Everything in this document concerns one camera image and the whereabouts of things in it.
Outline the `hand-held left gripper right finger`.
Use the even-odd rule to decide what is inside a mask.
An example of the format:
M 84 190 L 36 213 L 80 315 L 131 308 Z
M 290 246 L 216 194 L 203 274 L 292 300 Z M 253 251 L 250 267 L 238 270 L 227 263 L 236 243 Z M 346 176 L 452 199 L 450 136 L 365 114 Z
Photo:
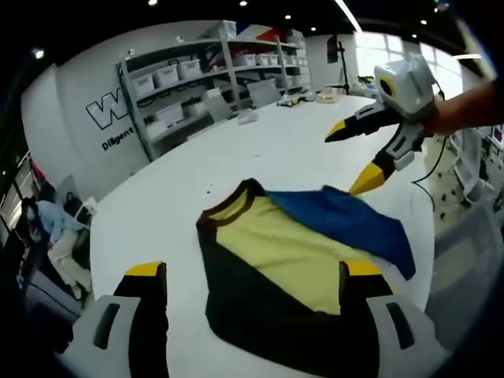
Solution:
M 437 366 L 432 320 L 409 299 L 393 293 L 372 262 L 340 263 L 341 315 L 350 332 L 352 375 L 430 377 Z

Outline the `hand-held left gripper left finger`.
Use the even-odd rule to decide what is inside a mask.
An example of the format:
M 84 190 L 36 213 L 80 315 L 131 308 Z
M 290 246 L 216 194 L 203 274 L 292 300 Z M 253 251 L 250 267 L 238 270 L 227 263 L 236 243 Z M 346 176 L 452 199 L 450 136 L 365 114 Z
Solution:
M 168 377 L 166 264 L 135 265 L 72 327 L 76 377 Z

